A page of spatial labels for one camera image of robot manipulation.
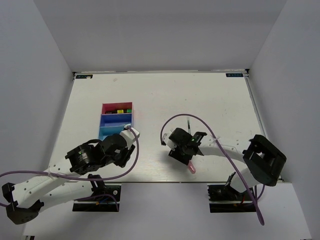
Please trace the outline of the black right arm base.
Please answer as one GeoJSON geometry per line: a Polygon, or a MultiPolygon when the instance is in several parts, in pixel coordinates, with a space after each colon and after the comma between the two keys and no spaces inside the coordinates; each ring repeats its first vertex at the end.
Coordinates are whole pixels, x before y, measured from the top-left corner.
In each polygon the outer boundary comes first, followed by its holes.
{"type": "Polygon", "coordinates": [[[224,184],[209,184],[207,186],[209,211],[218,213],[255,213],[256,208],[247,191],[231,193],[225,191],[224,184]]]}

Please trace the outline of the orange cap black highlighter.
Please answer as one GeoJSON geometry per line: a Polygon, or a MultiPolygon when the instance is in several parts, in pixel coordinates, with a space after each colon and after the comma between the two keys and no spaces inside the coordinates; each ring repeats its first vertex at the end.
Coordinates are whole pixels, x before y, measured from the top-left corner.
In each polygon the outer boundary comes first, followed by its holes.
{"type": "Polygon", "coordinates": [[[107,110],[105,114],[116,114],[117,110],[107,110]]]}

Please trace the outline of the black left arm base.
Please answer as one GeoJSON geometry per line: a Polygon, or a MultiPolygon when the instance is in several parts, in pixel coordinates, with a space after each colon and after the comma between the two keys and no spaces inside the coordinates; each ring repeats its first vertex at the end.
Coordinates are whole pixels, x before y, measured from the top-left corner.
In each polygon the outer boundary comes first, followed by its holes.
{"type": "Polygon", "coordinates": [[[73,212],[117,213],[120,210],[121,184],[106,185],[105,188],[87,200],[74,201],[73,212]]]}

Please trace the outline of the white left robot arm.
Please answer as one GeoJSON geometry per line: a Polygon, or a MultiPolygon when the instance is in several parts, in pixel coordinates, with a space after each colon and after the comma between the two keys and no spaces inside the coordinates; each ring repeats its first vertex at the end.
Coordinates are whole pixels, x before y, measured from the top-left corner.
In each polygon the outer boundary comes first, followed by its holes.
{"type": "Polygon", "coordinates": [[[138,133],[123,130],[104,140],[92,139],[70,150],[64,159],[44,173],[21,183],[2,186],[7,217],[16,225],[35,219],[53,206],[73,200],[99,200],[108,192],[100,175],[93,172],[107,165],[125,167],[135,150],[138,133]]]}

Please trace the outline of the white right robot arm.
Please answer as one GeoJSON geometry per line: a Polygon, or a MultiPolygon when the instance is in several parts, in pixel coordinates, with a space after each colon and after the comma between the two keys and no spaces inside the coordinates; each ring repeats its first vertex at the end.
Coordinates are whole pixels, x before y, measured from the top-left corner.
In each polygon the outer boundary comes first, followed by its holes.
{"type": "Polygon", "coordinates": [[[281,175],[287,157],[266,137],[256,134],[248,142],[239,139],[218,139],[205,132],[189,134],[182,128],[165,133],[162,144],[170,148],[169,156],[190,165],[194,156],[229,157],[246,164],[240,173],[232,173],[223,193],[236,200],[258,184],[274,187],[281,175]]]}

